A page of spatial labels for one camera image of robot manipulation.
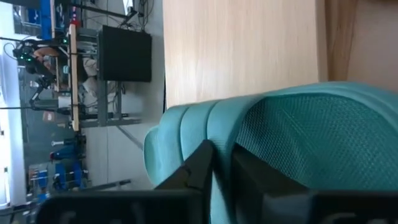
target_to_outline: cable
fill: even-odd
[[[22,40],[26,40],[26,39],[28,39],[29,37],[36,37],[36,36],[35,36],[35,35],[29,35],[29,36],[23,38]]]
[[[13,56],[11,56],[11,55],[9,55],[9,54],[7,53],[6,46],[9,45],[9,44],[12,45],[13,50],[14,50],[14,49],[15,49],[15,45],[14,45],[13,43],[10,43],[10,42],[4,44],[3,47],[2,47],[2,49],[3,49],[4,53],[6,53],[6,55],[7,55],[8,57],[10,57],[10,58],[12,58],[12,59],[14,59],[14,60],[17,60],[16,58],[14,58]]]
[[[152,1],[152,5],[149,9],[148,7],[148,1],[149,0],[140,0],[139,1],[139,11],[144,12],[144,16],[143,17],[138,17],[138,22],[141,25],[141,32],[145,32],[145,27],[148,24],[148,20],[149,20],[149,16],[152,13],[153,9],[154,9],[154,5],[155,5],[155,1]]]
[[[97,61],[94,60],[94,62],[91,65],[87,65],[87,62],[89,62],[89,60],[86,60],[85,64],[83,65],[84,67],[93,67],[94,65],[97,65]]]

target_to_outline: floor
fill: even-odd
[[[93,185],[123,179],[132,179],[133,189],[152,187],[144,168],[142,143],[148,130],[155,126],[164,106],[164,41],[162,1],[154,4],[146,32],[152,35],[152,82],[125,83],[126,95],[122,98],[123,113],[142,113],[141,124],[118,127],[85,129],[87,137],[87,164]],[[96,7],[124,13],[122,0],[96,0]],[[87,12],[86,25],[99,29],[101,24],[117,26],[120,19]]]

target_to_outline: wall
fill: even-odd
[[[398,2],[359,1],[348,80],[398,92]]]
[[[330,80],[398,91],[398,2],[326,0]]]

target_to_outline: wooden desk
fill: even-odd
[[[327,80],[324,2],[164,1],[167,106]]]

